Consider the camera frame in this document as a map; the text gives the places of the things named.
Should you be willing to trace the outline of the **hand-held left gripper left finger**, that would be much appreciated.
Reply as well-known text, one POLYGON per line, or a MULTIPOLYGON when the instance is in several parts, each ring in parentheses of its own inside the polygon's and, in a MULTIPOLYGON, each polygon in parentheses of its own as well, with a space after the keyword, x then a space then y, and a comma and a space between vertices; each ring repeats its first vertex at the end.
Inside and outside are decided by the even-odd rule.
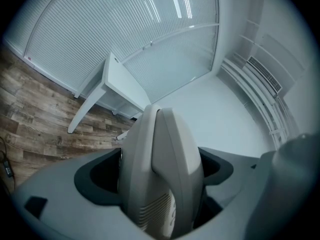
POLYGON ((55 162, 13 193, 19 215, 43 240, 145 240, 123 212, 119 148, 55 162))

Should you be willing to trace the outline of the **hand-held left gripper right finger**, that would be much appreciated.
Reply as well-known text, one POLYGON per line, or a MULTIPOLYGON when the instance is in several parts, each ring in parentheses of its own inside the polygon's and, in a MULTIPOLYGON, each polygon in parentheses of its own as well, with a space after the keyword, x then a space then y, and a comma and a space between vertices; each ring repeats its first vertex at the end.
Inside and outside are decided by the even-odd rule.
POLYGON ((175 239, 246 240, 259 159, 200 147, 175 159, 175 239))

